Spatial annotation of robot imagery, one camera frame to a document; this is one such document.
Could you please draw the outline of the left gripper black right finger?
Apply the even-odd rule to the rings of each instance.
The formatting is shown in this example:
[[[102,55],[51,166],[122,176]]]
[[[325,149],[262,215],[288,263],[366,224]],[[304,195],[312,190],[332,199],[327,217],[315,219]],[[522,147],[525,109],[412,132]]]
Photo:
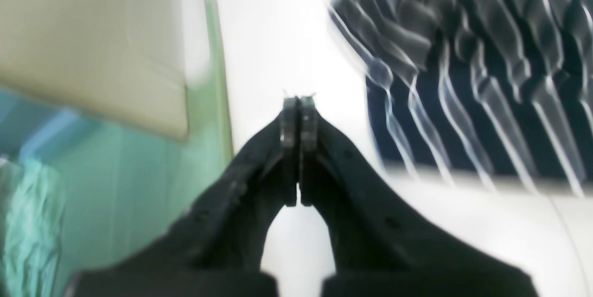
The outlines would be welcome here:
[[[413,209],[354,143],[301,99],[301,200],[322,215],[335,274],[323,297],[536,297],[523,270],[469,246]]]

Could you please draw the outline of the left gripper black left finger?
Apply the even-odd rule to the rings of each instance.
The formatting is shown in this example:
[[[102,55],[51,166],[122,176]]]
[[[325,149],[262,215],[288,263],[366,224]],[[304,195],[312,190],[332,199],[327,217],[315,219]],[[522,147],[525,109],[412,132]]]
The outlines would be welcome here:
[[[165,234],[108,269],[79,272],[67,297],[277,297],[260,269],[268,229],[297,202],[299,99],[254,135]]]

